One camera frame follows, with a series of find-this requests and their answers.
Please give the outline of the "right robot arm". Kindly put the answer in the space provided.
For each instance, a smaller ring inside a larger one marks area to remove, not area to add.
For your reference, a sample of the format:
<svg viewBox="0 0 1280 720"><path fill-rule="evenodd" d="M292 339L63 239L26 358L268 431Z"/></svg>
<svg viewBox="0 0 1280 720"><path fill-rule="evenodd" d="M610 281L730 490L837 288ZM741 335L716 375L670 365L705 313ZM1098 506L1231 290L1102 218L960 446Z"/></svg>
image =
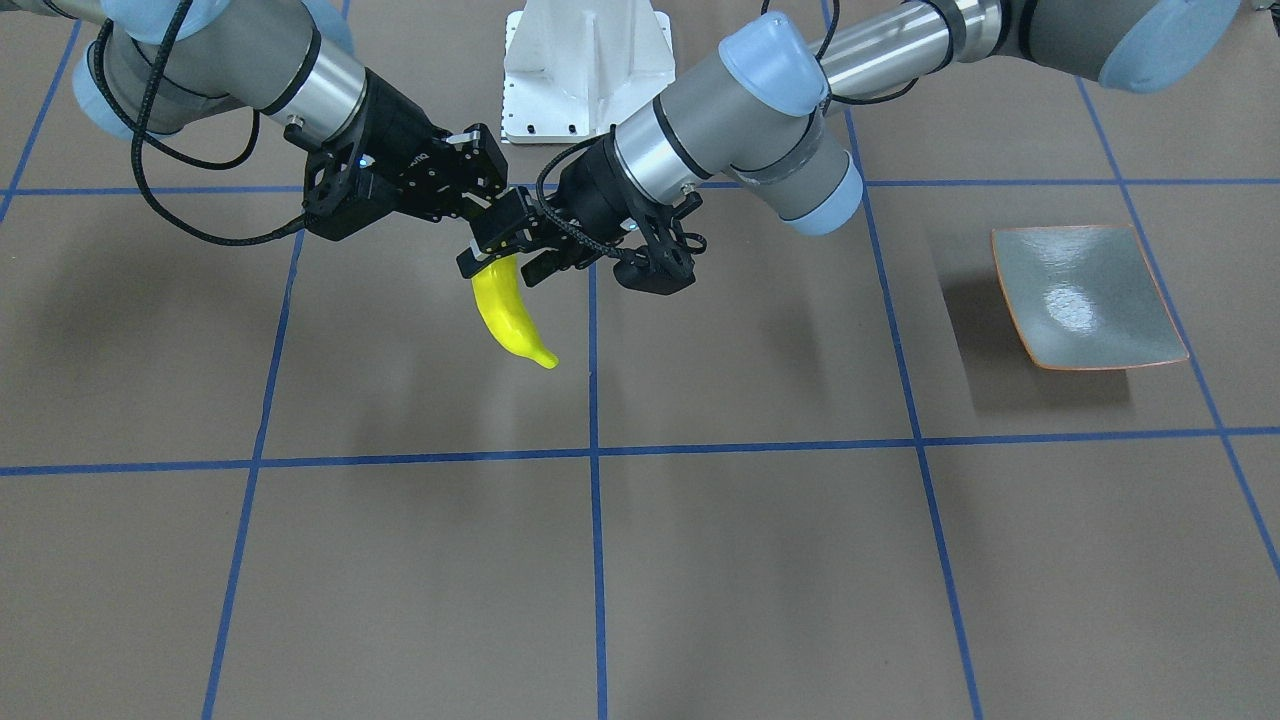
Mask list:
<svg viewBox="0 0 1280 720"><path fill-rule="evenodd" d="M99 23L76 77L106 132L151 140L238 108L283 126L303 149L303 201L289 231L342 240L399 211L476 217L507 186L483 124L460 133L355 55L323 1L5 1L4 12Z"/></svg>

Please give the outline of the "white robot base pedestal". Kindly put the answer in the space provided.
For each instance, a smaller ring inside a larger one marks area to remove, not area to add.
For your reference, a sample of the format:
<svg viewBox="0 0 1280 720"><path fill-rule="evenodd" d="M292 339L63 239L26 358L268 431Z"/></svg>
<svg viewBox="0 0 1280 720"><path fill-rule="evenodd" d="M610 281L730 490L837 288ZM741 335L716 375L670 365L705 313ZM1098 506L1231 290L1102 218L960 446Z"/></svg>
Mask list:
<svg viewBox="0 0 1280 720"><path fill-rule="evenodd" d="M504 28L508 143L603 135L676 77L671 18L649 1L527 1Z"/></svg>

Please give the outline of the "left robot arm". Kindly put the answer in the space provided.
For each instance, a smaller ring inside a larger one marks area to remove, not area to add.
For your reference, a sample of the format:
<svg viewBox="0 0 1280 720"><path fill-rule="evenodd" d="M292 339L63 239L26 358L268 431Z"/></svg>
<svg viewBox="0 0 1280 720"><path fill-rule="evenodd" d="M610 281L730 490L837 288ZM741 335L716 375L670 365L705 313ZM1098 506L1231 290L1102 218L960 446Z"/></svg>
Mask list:
<svg viewBox="0 0 1280 720"><path fill-rule="evenodd" d="M554 193L515 190L472 220L457 259L476 279L529 254L518 278L614 260L625 288L671 295L694 281L705 240L684 228L698 187L735 178L803 234L856 211L863 184L823 123L832 108L887 102L955 63L1014 56L1129 94L1158 92L1201 64L1236 1L905 1L809 47L781 12L724 37L621 124L570 150Z"/></svg>

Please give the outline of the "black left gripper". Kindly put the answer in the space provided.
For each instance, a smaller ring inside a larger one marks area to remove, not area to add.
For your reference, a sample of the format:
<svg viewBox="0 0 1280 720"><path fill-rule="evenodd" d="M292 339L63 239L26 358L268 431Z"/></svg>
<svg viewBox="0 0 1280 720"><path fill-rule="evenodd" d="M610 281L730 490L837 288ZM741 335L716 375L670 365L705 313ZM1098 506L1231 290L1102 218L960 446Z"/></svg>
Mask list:
<svg viewBox="0 0 1280 720"><path fill-rule="evenodd" d="M550 197L507 190L470 218L472 243L456 259L460 274L470 281L502 258L540 250L520 268L524 284L532 288L572 266L602 258L617 261L622 249L645 243L625 200L635 191L653 201L623 168L616 137L602 136L561 173Z"/></svg>

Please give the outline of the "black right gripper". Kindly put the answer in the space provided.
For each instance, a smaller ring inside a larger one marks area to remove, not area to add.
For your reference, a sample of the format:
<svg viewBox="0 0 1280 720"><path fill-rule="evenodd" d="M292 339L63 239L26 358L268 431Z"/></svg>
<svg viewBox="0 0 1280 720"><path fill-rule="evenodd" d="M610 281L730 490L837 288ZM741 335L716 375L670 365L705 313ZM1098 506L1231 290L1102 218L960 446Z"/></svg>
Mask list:
<svg viewBox="0 0 1280 720"><path fill-rule="evenodd" d="M438 222L484 215L508 184L508 163L488 126L454 132L372 70L340 146L357 143L379 176L401 190L394 211Z"/></svg>

